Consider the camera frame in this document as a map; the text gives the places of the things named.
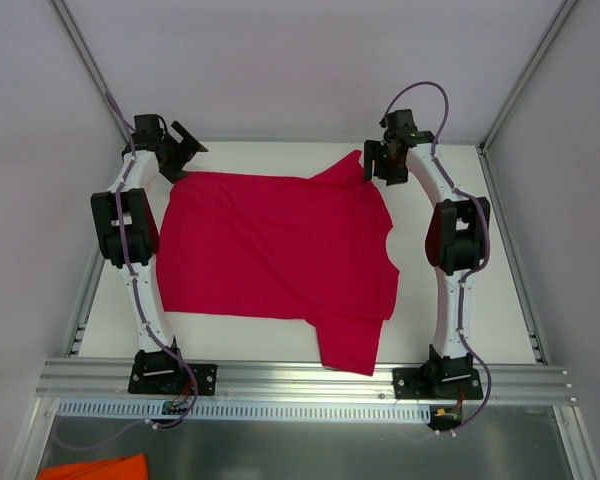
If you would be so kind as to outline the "red t-shirt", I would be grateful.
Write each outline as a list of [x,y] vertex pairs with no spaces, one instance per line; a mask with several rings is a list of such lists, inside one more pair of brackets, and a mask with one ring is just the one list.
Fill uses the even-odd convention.
[[353,150],[310,178],[194,172],[170,192],[157,282],[168,312],[303,320],[325,367],[374,372],[399,270],[393,223]]

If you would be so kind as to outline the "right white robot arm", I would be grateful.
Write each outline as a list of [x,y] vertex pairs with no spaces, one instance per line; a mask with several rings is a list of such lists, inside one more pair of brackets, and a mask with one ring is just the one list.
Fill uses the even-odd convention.
[[436,154],[430,131],[419,129],[409,109],[380,121],[381,140],[364,142],[364,175],[400,185],[414,177],[433,208],[425,237],[425,255],[438,288],[437,321],[429,358],[420,368],[425,389],[445,397],[469,378],[476,358],[469,332],[473,276],[490,258],[490,203],[462,191]]

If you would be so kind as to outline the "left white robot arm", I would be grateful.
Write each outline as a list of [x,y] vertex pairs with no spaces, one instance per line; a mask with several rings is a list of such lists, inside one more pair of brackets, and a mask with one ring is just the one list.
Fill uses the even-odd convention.
[[165,393],[182,388],[186,369],[157,285],[159,229],[148,190],[159,176],[172,184],[185,179],[185,165],[207,151],[179,122],[167,124],[158,114],[137,115],[119,174],[108,190],[90,199],[99,250],[120,273],[137,325],[132,376],[151,378]]

